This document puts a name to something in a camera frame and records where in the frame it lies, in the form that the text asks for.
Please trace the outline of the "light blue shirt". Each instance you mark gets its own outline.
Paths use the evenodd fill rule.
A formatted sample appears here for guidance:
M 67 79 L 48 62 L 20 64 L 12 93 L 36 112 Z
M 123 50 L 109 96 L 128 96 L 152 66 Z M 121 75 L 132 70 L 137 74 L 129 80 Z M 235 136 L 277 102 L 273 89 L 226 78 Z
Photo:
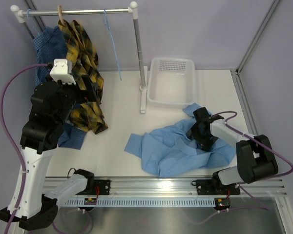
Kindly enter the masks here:
M 144 133 L 131 134 L 124 151 L 141 159 L 144 172 L 162 178 L 179 176 L 199 168 L 228 166 L 236 150 L 218 139 L 209 151 L 203 151 L 186 133 L 195 123 L 193 112 L 200 105 L 192 104 L 183 111 L 189 116 L 173 125 Z

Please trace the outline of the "light blue wire hanger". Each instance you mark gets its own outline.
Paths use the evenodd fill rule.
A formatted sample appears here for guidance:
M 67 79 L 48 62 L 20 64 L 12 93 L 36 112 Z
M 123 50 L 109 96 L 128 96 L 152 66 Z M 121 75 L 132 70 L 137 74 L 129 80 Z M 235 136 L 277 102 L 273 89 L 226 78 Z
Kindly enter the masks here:
M 119 74 L 119 79 L 120 79 L 120 81 L 122 81 L 122 73 L 121 73 L 121 69 L 120 69 L 120 63 L 119 63 L 119 58 L 118 58 L 118 55 L 117 55 L 116 45 L 115 45 L 113 34 L 112 34 L 112 31 L 111 31 L 111 28 L 110 28 L 110 25 L 109 25 L 109 21 L 108 21 L 108 17 L 107 17 L 107 11 L 105 9 L 104 9 L 104 22 L 105 22 L 105 26 L 106 26 L 106 28 L 108 30 L 110 40 L 111 40 L 111 43 L 112 43 L 112 47 L 113 47 L 113 51 L 114 51 L 114 55 L 115 55 L 115 61 L 116 61 L 116 64 L 117 64 L 117 70 L 118 70 L 118 74 Z

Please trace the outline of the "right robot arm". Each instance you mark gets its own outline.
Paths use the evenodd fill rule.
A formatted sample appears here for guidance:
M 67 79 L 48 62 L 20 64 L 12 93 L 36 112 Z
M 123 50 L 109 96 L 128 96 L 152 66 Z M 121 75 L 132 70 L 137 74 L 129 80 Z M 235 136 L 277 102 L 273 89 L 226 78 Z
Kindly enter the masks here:
M 209 114 L 205 107 L 196 109 L 193 115 L 196 123 L 188 130 L 187 137 L 194 139 L 205 152 L 221 139 L 235 148 L 237 159 L 235 167 L 217 171 L 210 180 L 197 183 L 198 194 L 214 192 L 238 195 L 240 191 L 236 186 L 239 183 L 251 184 L 278 173 L 279 168 L 267 136 L 243 133 L 229 126 L 221 114 Z

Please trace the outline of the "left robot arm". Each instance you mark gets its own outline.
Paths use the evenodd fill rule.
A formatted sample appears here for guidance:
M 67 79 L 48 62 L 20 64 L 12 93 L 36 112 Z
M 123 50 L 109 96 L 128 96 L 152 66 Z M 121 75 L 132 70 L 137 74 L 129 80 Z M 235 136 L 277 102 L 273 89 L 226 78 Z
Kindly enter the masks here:
M 94 174 L 78 169 L 57 188 L 42 192 L 49 162 L 70 112 L 76 104 L 97 100 L 98 85 L 88 75 L 83 75 L 82 80 L 84 90 L 61 80 L 49 80 L 34 89 L 30 98 L 32 109 L 22 129 L 18 150 L 21 168 L 14 197 L 8 207 L 0 210 L 0 220 L 8 225 L 17 222 L 26 231 L 47 228 L 72 196 L 98 191 Z

